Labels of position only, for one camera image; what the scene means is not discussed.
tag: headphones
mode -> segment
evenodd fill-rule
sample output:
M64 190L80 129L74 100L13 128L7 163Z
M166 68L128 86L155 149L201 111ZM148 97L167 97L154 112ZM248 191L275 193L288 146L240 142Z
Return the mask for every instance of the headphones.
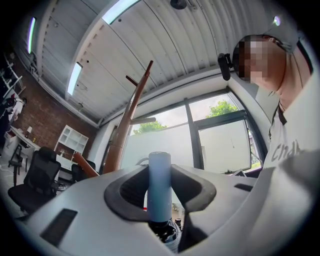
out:
M286 51L288 53L290 53L292 51L292 47L289 43L281 42L279 39L275 38L274 36L268 35L268 34L262 34L260 36L262 38L264 38L264 37L274 38L275 44L278 47L280 47L281 49L283 49L284 51ZM218 64L220 66L220 70L221 70L223 79L228 81L231 77L230 70L234 67L234 65L230 59L230 53L226 53L226 54L220 53L218 56Z

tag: green foliage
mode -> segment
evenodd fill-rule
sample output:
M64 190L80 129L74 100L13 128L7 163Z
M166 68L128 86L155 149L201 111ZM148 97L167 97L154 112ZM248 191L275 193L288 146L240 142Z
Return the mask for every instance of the green foliage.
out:
M212 118L220 115L224 115L227 113L231 113L237 111L237 107L228 103L227 101L218 101L217 106L210 106L210 114L206 115L205 118Z
M133 130L133 133L136 134L143 134L150 131L160 130L163 128L167 128L166 125L161 125L158 121L155 122L147 122L140 124L140 127L138 130Z
M251 164L251 168L248 171L255 170L255 169L258 169L260 167L261 167L261 163L260 162L252 163Z

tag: light blue cylinder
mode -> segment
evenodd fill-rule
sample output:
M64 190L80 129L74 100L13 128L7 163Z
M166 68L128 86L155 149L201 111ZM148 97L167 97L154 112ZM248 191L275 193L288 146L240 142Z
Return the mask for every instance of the light blue cylinder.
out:
M171 155L169 153L149 154L147 212L152 222L166 222L172 218Z

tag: wooden coat rack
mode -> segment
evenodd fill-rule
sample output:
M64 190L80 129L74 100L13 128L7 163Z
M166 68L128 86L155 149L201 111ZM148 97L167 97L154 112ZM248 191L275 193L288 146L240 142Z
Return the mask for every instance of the wooden coat rack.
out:
M139 99L150 76L150 69L153 63L154 62L151 60L139 83L133 80L130 76L126 76L126 78L131 83L133 83L136 86L136 88L130 101L126 105L125 111L122 114L118 128L116 129L115 136L112 140L109 152L105 160L103 174L111 173L119 169L122 152L124 150L132 118L135 114ZM74 154L73 159L84 170L88 178L99 176L99 174L87 163L87 161L83 158L83 156L80 153L76 152Z

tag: tree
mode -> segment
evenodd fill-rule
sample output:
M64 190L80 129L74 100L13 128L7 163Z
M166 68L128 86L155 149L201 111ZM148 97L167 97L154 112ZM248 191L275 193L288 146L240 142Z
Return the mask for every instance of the tree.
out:
M133 133L136 134L143 134L150 131L160 130L163 128L167 128L166 125L161 125L158 121L155 122L147 122L140 124L140 127L138 130L133 130Z
M206 115L205 118L212 118L220 115L224 115L227 113L231 113L237 111L237 107L228 103L227 101L218 101L217 106L210 106L210 114Z

